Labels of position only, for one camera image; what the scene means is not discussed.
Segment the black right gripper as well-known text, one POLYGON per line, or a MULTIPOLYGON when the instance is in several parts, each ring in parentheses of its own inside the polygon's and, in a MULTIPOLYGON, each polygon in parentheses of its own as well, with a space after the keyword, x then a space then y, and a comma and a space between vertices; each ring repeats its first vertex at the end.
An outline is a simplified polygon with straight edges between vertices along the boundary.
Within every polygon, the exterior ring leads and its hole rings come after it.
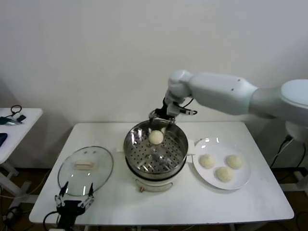
POLYGON ((156 108, 149 113, 148 132, 149 134, 155 130, 154 120, 158 117, 168 120, 165 127, 161 129, 165 133, 171 126, 175 124, 175 117, 178 116, 178 105, 174 95, 165 95, 161 108, 156 108))

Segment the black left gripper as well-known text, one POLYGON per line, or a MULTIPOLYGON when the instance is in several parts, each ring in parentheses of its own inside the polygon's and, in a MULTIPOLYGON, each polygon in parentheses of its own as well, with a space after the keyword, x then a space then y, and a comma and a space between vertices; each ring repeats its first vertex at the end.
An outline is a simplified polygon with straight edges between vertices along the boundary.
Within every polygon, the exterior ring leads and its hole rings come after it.
POLYGON ((55 195, 55 202, 57 206, 57 212, 60 215, 60 220, 58 222, 58 228, 72 228, 78 216, 85 213, 85 208, 89 208, 94 202, 94 190, 93 183, 90 185, 88 197, 86 200, 65 200, 64 195, 66 194, 67 186, 69 182, 67 181, 65 185, 60 189, 58 195, 55 195))

